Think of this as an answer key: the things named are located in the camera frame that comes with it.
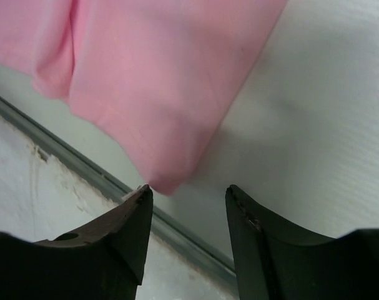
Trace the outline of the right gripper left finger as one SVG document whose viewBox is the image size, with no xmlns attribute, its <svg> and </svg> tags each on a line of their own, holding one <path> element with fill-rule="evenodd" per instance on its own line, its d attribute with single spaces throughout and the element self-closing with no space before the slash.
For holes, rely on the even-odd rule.
<svg viewBox="0 0 379 300">
<path fill-rule="evenodd" d="M 134 299 L 144 277 L 152 211 L 153 193 L 145 185 L 52 241 L 0 232 L 0 299 Z"/>
</svg>

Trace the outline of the pink t shirt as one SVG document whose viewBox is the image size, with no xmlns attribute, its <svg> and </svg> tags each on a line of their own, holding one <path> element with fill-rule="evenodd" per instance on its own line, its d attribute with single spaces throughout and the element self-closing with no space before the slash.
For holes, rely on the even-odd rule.
<svg viewBox="0 0 379 300">
<path fill-rule="evenodd" d="M 0 1 L 0 64 L 116 140 L 172 194 L 197 168 L 285 1 Z"/>
</svg>

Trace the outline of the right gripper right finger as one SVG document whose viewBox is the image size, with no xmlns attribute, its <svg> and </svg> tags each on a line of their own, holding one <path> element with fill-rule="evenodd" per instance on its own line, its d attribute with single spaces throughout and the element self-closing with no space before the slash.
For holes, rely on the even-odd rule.
<svg viewBox="0 0 379 300">
<path fill-rule="evenodd" d="M 225 204 L 241 299 L 379 299 L 379 229 L 327 237 L 236 185 Z"/>
</svg>

